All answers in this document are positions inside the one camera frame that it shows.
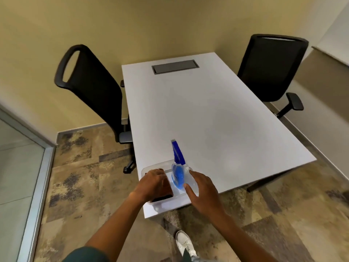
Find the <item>person's right hand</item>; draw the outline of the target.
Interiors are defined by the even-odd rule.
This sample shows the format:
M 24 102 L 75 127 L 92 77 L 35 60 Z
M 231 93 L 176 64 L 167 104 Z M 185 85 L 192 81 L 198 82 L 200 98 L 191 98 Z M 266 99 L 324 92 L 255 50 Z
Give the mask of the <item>person's right hand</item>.
M 221 216 L 226 215 L 218 191 L 208 176 L 192 170 L 189 172 L 198 184 L 200 207 L 196 209 L 214 224 Z

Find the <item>person's left hand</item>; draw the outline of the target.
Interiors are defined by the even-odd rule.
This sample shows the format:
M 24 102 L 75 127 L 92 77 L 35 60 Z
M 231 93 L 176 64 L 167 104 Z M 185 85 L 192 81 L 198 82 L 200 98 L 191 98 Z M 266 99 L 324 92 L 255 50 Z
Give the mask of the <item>person's left hand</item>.
M 173 196 L 169 179 L 161 168 L 148 171 L 129 194 L 129 198 L 141 204 L 158 202 Z

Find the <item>dark green sleeve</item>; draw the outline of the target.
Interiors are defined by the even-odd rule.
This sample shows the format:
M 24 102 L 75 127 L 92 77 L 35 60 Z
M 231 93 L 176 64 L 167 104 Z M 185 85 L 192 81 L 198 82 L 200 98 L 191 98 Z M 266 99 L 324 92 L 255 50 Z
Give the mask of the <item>dark green sleeve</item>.
M 83 246 L 69 253 L 62 262 L 110 262 L 107 255 L 89 246 Z

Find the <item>black mesh office chair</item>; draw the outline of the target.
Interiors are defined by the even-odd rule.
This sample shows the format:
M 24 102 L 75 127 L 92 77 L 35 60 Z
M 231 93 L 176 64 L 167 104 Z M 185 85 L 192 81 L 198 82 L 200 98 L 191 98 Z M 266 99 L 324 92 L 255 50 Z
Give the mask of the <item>black mesh office chair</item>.
M 282 118 L 290 110 L 304 110 L 296 93 L 286 92 L 307 51 L 306 39 L 272 34 L 251 36 L 238 77 L 262 102 L 275 102 L 286 95 L 288 104 L 274 114 Z
M 75 52 L 79 52 L 76 64 L 64 82 L 65 69 Z M 119 85 L 87 46 L 79 44 L 67 50 L 56 70 L 54 83 L 71 91 L 98 114 L 111 127 L 116 142 L 133 145 L 129 117 L 126 124 L 121 123 L 124 81 Z

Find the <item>person's left forearm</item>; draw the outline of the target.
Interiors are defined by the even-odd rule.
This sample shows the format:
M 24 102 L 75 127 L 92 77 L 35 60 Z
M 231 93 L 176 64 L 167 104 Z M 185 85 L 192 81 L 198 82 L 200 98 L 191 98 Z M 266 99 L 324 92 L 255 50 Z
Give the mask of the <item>person's left forearm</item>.
M 139 194 L 130 193 L 115 213 L 86 242 L 85 246 L 102 251 L 111 262 L 116 262 L 144 203 L 145 201 Z

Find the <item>black sponge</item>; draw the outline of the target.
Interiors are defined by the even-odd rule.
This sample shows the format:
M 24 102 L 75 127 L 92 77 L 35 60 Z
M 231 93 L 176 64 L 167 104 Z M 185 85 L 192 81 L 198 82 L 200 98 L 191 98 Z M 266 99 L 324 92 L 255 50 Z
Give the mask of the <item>black sponge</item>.
M 174 196 L 173 190 L 171 186 L 163 186 L 160 192 L 156 195 L 156 197 L 150 201 L 150 203 L 163 201 L 168 198 L 172 198 Z

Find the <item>glass door with metal frame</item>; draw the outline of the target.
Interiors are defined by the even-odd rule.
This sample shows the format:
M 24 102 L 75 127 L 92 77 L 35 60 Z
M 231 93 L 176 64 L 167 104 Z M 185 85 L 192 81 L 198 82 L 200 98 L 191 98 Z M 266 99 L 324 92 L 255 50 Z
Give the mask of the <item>glass door with metal frame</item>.
M 0 104 L 0 262 L 33 262 L 55 147 Z

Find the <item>grey trouser leg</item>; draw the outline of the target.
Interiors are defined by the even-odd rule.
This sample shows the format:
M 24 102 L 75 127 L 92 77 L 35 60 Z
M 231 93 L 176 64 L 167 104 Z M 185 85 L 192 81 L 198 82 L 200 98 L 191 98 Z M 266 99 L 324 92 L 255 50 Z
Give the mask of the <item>grey trouser leg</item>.
M 187 249 L 184 250 L 181 262 L 219 262 L 217 260 L 207 260 L 198 256 L 190 256 Z

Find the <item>white shoe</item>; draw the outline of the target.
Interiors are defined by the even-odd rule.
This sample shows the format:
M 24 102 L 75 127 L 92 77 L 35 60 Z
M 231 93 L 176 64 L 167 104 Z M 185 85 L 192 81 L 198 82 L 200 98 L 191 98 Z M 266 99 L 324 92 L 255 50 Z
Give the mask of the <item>white shoe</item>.
M 175 239 L 177 248 L 183 259 L 190 259 L 190 261 L 192 261 L 194 258 L 198 258 L 190 237 L 184 231 L 178 230 Z

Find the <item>blue spray bottle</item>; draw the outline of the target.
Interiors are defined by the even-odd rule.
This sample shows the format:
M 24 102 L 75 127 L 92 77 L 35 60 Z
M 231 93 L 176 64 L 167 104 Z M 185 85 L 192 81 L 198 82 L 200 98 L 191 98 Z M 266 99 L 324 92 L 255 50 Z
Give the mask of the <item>blue spray bottle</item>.
M 172 163 L 172 180 L 178 189 L 184 189 L 185 176 L 189 170 L 181 149 L 175 139 L 171 140 L 174 162 Z

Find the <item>clear plastic tray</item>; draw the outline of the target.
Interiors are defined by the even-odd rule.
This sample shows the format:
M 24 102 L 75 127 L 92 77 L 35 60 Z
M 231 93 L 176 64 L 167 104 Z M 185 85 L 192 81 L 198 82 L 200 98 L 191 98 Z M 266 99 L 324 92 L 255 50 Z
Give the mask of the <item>clear plastic tray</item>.
M 160 206 L 161 204 L 164 204 L 164 203 L 168 203 L 168 202 L 171 202 L 171 201 L 175 201 L 177 199 L 184 199 L 185 196 L 187 195 L 186 194 L 186 191 L 185 189 L 178 189 L 174 183 L 173 183 L 173 180 L 172 180 L 172 163 L 174 162 L 174 160 L 168 160 L 168 161 L 165 161 L 165 162 L 161 162 L 161 163 L 158 163 L 158 164 L 154 164 L 154 165 L 151 165 L 151 166 L 148 166 L 148 167 L 145 167 L 142 169 L 141 171 L 141 178 L 143 176 L 145 176 L 145 174 L 147 172 L 149 172 L 150 170 L 153 170 L 153 169 L 163 169 L 165 174 L 167 175 L 168 177 L 168 180 L 169 180 L 169 183 L 171 185 L 171 188 L 173 190 L 173 193 L 174 193 L 174 196 L 172 198 L 168 198 L 168 199 L 165 199 L 163 201 L 159 201 L 159 202 L 154 202 L 154 203 L 150 203 L 150 205 L 154 205 L 154 206 Z M 194 191 L 194 193 L 199 196 L 199 190 L 198 190 L 198 184 L 197 182 L 195 181 L 195 179 L 193 178 L 193 176 L 190 174 L 190 171 L 191 170 L 191 167 L 189 167 L 189 170 L 185 176 L 185 183 L 189 184 L 192 188 L 192 190 Z

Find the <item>person's right forearm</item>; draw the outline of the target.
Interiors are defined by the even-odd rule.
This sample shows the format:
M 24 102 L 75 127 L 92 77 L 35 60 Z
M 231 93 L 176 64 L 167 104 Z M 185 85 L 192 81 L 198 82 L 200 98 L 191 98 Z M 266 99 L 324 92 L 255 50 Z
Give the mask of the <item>person's right forearm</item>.
M 244 232 L 225 211 L 209 212 L 207 218 L 241 262 L 278 262 Z

